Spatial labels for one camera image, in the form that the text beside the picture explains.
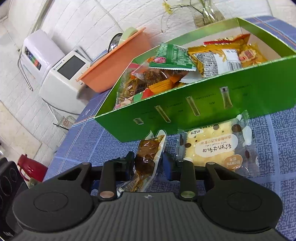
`red pitcher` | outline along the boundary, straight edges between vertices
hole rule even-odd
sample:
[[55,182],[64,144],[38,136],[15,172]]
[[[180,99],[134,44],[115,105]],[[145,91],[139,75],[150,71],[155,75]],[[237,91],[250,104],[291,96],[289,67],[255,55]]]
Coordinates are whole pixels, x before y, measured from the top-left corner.
[[24,172],[31,178],[36,179],[39,182],[43,181],[43,178],[47,172],[47,167],[33,159],[30,159],[26,155],[21,155],[18,163],[20,167],[20,174],[24,178],[24,180],[29,181],[23,174],[22,169]]

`flower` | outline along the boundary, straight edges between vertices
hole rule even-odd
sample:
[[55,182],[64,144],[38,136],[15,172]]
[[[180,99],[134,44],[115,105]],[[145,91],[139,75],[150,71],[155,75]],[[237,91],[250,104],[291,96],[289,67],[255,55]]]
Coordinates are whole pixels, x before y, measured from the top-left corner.
[[168,13],[168,14],[173,14],[173,11],[171,9],[171,6],[170,4],[168,4],[167,2],[163,1],[163,6],[165,7],[165,11]]

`orange plastic basin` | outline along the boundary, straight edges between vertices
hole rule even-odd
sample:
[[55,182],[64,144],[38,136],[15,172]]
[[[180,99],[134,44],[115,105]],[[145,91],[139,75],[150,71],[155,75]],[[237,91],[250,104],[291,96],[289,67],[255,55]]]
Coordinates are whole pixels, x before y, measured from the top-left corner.
[[112,88],[130,62],[151,49],[144,29],[140,29],[113,51],[97,60],[77,81],[82,80],[98,93]]

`table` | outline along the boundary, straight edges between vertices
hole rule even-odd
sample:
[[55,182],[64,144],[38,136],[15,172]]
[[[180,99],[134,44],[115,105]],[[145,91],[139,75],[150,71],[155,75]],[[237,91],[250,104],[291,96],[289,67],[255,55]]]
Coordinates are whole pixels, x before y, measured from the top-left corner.
[[[291,25],[271,16],[247,20],[296,49],[296,28]],[[125,156],[128,151],[137,151],[139,141],[121,143],[94,120],[108,92],[97,94],[86,106],[56,152],[44,180],[81,162],[99,166],[107,160]],[[296,238],[296,107],[251,119],[250,126],[255,134],[260,165],[260,176],[252,180],[281,197],[284,210],[277,230],[293,240]],[[176,135],[171,135],[166,149],[174,154],[175,146]],[[160,171],[159,178],[152,183],[149,191],[177,192],[178,188],[179,182],[166,181]],[[198,191],[204,193],[201,183],[198,183]]]

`green box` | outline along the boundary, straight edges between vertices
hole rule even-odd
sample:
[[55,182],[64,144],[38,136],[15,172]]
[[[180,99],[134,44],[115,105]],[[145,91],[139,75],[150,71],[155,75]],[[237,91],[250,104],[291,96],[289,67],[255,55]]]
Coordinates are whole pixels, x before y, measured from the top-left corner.
[[[251,33],[250,41],[257,42],[269,61],[256,66],[206,78],[180,88],[143,99],[113,110],[120,79],[110,91],[95,116],[95,120],[122,142],[142,139],[150,130],[160,129],[176,134],[178,129],[205,126],[231,119],[243,110],[251,118],[292,108],[296,99],[296,51],[264,29],[240,18],[232,18],[198,28],[168,43],[197,46],[203,41]],[[136,57],[141,64],[155,55],[157,47]],[[220,88],[227,86],[233,107],[225,109]],[[193,100],[198,111],[191,108]],[[161,115],[159,106],[166,116]]]

